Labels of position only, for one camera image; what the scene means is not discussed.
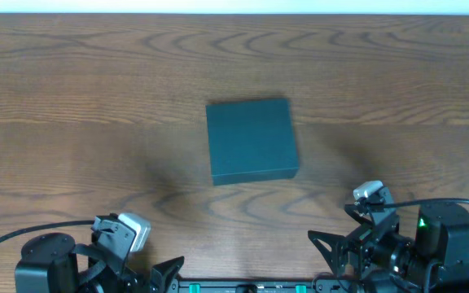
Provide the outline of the dark green box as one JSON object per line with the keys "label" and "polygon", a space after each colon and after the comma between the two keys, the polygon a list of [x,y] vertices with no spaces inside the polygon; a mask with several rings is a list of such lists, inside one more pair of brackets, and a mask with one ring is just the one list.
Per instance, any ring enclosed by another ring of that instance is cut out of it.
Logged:
{"label": "dark green box", "polygon": [[286,98],[215,103],[205,110],[215,186],[297,174],[299,156]]}

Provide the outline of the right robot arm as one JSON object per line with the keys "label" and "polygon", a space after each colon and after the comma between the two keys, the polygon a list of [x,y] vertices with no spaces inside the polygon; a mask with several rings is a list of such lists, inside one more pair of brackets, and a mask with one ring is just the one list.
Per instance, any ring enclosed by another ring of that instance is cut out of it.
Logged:
{"label": "right robot arm", "polygon": [[317,290],[332,282],[345,292],[469,292],[469,200],[412,201],[419,213],[410,238],[400,233],[401,205],[381,181],[363,183],[353,197],[344,210],[359,224],[354,231],[308,232],[332,272]]}

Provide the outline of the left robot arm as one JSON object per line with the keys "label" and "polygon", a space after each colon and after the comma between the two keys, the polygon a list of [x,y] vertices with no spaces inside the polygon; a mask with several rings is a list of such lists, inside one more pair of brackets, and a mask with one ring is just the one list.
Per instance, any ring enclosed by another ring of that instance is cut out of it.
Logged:
{"label": "left robot arm", "polygon": [[96,216],[91,244],[68,234],[50,233],[29,240],[15,267],[18,292],[167,292],[184,264],[180,256],[154,265],[148,276],[126,263],[141,251],[151,231],[149,221],[133,213]]}

